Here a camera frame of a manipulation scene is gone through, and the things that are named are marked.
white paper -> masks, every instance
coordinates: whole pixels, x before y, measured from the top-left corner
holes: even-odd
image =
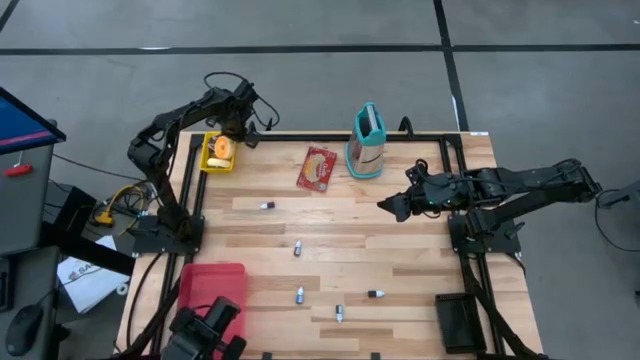
[[[113,250],[116,249],[112,236],[103,236],[96,241],[96,244]],[[86,313],[97,305],[107,295],[111,294],[118,285],[129,281],[129,277],[126,275],[101,269],[98,266],[73,257],[69,257],[58,264],[58,278],[61,284],[78,279],[65,285],[65,290],[67,290],[73,305],[80,314]]]

food item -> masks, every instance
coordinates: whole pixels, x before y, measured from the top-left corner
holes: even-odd
[[[236,150],[236,142],[226,136],[220,136],[215,143],[215,157],[218,159],[231,159]]]
[[[307,157],[300,170],[300,176],[298,176],[298,186],[326,191],[337,158],[338,154],[332,151],[309,147]]]
[[[209,158],[209,160],[207,160],[207,166],[228,168],[228,167],[231,167],[231,161],[216,159],[216,158]]]

wooden tabletop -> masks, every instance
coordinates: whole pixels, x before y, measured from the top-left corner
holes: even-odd
[[[176,193],[182,186],[191,134],[180,135],[171,179]],[[488,136],[461,136],[469,169],[496,166]],[[435,294],[463,292],[446,217],[414,216],[399,224],[375,204],[407,189],[404,172],[417,158],[429,163],[429,172],[442,171],[438,145],[387,143],[382,175],[355,180],[345,166],[345,144],[322,143],[338,153],[326,193],[296,187],[310,145],[262,142],[254,150],[243,146],[233,173],[209,175],[207,180],[202,211],[206,230],[194,262],[245,266],[248,345],[243,357],[260,358],[267,351],[275,359],[369,358],[371,352],[380,352],[383,359],[472,358],[444,352],[434,307]],[[453,149],[450,156],[455,170]],[[197,178],[193,176],[189,209]],[[276,208],[258,209],[268,201],[274,201]],[[300,257],[293,256],[297,240],[303,243]],[[133,293],[152,258],[146,255],[136,262],[118,333],[120,348],[126,347]],[[522,270],[505,255],[489,254],[487,261],[499,310],[525,344],[541,352]],[[132,319],[133,338],[157,309],[165,263],[166,255],[141,290]],[[296,305],[300,285],[305,289],[305,302]],[[368,299],[366,291],[372,289],[386,296]],[[335,319],[338,304],[344,305],[343,323]],[[486,315],[483,310],[480,313],[491,351]]]

concrete floor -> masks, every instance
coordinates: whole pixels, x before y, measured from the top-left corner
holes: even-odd
[[[1,7],[8,3],[0,0]],[[634,0],[446,0],[444,7],[453,44],[640,43]],[[0,48],[439,41],[428,0],[20,0],[0,33]],[[603,187],[624,186],[640,178],[638,55],[456,53],[470,129],[491,133],[502,166],[575,157]],[[215,70],[255,82],[280,110],[283,130],[350,129],[366,100],[378,103],[390,128],[404,115],[420,130],[457,126],[438,52],[5,56],[0,86],[58,120],[68,140],[56,153],[138,175],[125,156],[135,132],[155,114],[199,97],[201,77]],[[59,161],[51,177],[97,198],[125,184]],[[603,227],[619,244],[640,248],[637,210],[624,204],[603,213]],[[604,243],[593,204],[555,205],[523,220],[527,282],[545,352],[563,359],[636,358],[640,256]],[[109,354],[123,303],[112,296],[74,322],[61,358]]]

small vial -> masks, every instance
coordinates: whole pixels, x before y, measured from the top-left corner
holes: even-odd
[[[369,299],[383,297],[384,296],[384,291],[369,290],[369,291],[367,291],[367,296],[369,296]]]
[[[302,254],[302,242],[296,241],[296,246],[293,248],[293,256],[298,257]]]
[[[300,305],[304,302],[304,289],[302,286],[298,288],[298,292],[296,293],[296,304]]]
[[[338,320],[339,323],[342,322],[342,313],[343,313],[344,309],[342,307],[342,305],[336,305],[336,320]]]
[[[260,209],[273,209],[274,207],[276,207],[276,203],[274,203],[273,201],[269,201],[268,203],[264,203],[262,205],[260,205]]]

